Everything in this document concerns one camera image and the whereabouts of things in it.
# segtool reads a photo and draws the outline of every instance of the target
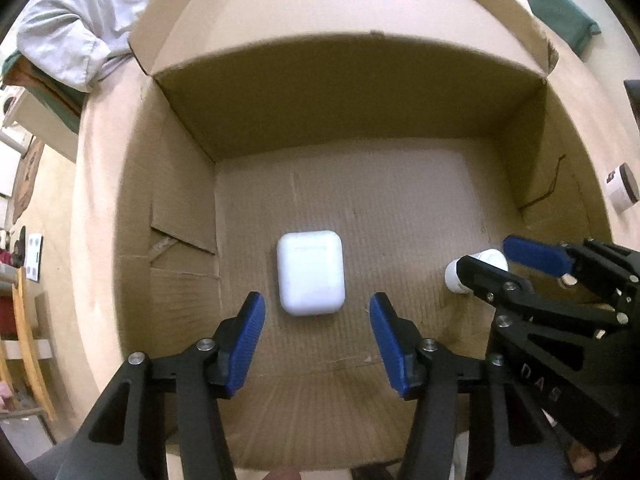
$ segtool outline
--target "person's hand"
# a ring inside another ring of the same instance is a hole
[[[300,471],[293,467],[279,467],[271,471],[264,480],[302,480]]]

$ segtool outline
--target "white cylindrical container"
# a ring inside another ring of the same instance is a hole
[[[480,253],[470,254],[470,256],[486,264],[498,267],[499,269],[509,270],[507,259],[498,249],[487,249]],[[471,289],[463,285],[458,278],[458,271],[456,267],[458,266],[459,259],[460,258],[453,260],[447,266],[447,269],[444,271],[444,282],[451,292],[455,292],[456,294],[467,294],[471,292]]]
[[[638,202],[638,184],[626,162],[607,175],[605,191],[617,212],[622,213]]]

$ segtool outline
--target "white power strip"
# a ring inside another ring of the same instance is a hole
[[[40,258],[42,256],[42,235],[29,235],[27,238],[27,256],[24,260],[24,267],[27,271],[27,278],[32,282],[40,281]]]

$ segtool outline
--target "crumpled fabric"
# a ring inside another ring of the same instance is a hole
[[[43,72],[89,92],[131,56],[129,33],[149,0],[30,0],[18,50]]]

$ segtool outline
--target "white box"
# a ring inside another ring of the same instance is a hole
[[[342,242],[333,231],[288,233],[278,241],[280,303],[293,316],[337,312],[344,303]]]

